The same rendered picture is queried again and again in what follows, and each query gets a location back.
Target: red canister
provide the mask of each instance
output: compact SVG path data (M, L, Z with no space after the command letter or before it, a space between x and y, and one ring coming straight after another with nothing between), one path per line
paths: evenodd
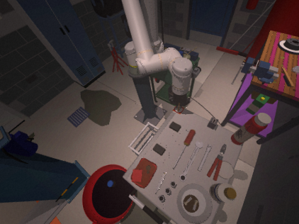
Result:
M271 117L266 113L259 113L257 116L253 116L232 135L232 142L236 145L243 144L252 136L267 128L270 122Z

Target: bench vise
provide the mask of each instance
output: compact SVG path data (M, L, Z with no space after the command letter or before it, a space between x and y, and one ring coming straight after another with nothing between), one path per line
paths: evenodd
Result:
M278 68L271 66L268 62L258 61L254 66L254 58L248 57L247 61L241 66L241 72L247 74L252 72L263 83L271 84L279 77Z

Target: concrete floor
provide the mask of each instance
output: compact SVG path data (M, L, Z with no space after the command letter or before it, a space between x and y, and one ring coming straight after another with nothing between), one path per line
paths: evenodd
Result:
M230 55L216 50L215 46L199 43L193 40L184 40L173 36L164 36L164 42L188 48L195 48L199 53L198 66L202 72L196 78L193 98L205 106L220 122L223 121L237 94L243 74L239 74L234 85L231 85L244 57ZM59 96L51 100L38 112L20 125L13 133L20 130L24 133L35 133L35 142L38 144L38 153L48 157L74 162L77 160L89 174L108 164L119 164L128 168L136 159L128 145L134 140L144 125L134 119L134 115L141 109L132 79L128 76L127 67L120 72L112 73L113 58L109 57L103 62L106 73L95 81L88 90L104 90L118 97L122 103L117 111L112 112L109 125L99 126L86 119L75 128L68 120L78 107L84 108L80 92L84 87L74 83L65 89ZM158 99L158 106L171 113L173 106ZM211 115L195 101L188 105L188 110L210 120ZM165 121L161 119L158 127ZM237 127L227 124L224 128L235 132ZM237 191L235 202L229 206L220 207L214 223L237 223L242 204L249 188L260 145L256 144L258 138L254 137L245 142L235 167L232 185ZM90 224L82 206L81 191L77 197L67 204L57 216L61 224ZM143 201L150 208L149 201ZM34 206L33 202L5 203L0 205L1 217L4 213L10 217L10 224L17 224ZM15 208L21 211L13 215Z

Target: colorful wooden tabletop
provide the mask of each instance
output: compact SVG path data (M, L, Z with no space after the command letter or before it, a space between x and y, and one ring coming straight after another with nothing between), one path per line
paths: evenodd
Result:
M295 101L299 101L299 74L292 72L292 68L299 66L298 55L289 54L278 47L280 41L289 38L299 39L299 37L293 35L270 31L260 60L269 62L271 66L277 67L279 78L274 80L271 84L262 84L256 76L253 76L251 84L281 94L282 96L286 96ZM282 67L286 68L286 71L294 84L293 87L287 86L286 81L283 78L285 74Z

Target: gray table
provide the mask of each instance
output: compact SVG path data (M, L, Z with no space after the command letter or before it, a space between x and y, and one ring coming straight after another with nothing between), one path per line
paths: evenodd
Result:
M172 121L181 125L179 132L169 128L169 125ZM214 181L214 173L211 177L208 177L207 173L212 163L214 163L215 158L220 153L220 149L223 144L227 145L223 161L229 162L234 168L242 149L242 146L232 143L230 137L233 133L231 131L224 129L220 125L218 126L217 130L212 130L207 127L208 122L208 120L190 111L187 111L186 109L182 114L173 112L165 120L157 134L152 138L149 144L147 144L147 146L139 154L139 156L123 176L128 183L130 183L135 189L137 189L137 191L151 201L151 203L153 203L159 210L161 210L165 215L169 216L174 222L179 224L189 223L180 214L176 203L180 190L187 184L199 184L207 192L209 192L209 189L213 184L228 183L229 179L223 179L222 177L218 177L218 180ZM196 134L194 135L191 144L185 149L185 152L183 153L182 158L179 160L175 170L173 170L172 168L177 158L181 154L182 149L184 148L184 140L191 129L194 129ZM195 149L196 141L203 142L203 148L201 148L196 155L196 158L194 159L194 162L188 171L186 180L181 181L179 176L183 174L188 161L190 160L190 157ZM156 144L160 144L166 149L162 156L152 150ZM213 148L210 151L207 160L205 161L202 171L200 172L198 171L198 167L205 154L205 149L208 144L212 145ZM136 168L142 158L146 158L157 165L157 170L154 173L151 182L144 189L140 188L131 181L132 171ZM165 176L160 190L157 192L157 194L155 194L156 187L163 172L167 172L167 175ZM176 182L177 186L175 189L171 188L171 181ZM166 188L171 189L170 196L165 193ZM163 203L159 200L159 196L161 195L165 196L165 202ZM205 224L212 223L220 205L213 199L212 204L213 211L209 219L204 222Z

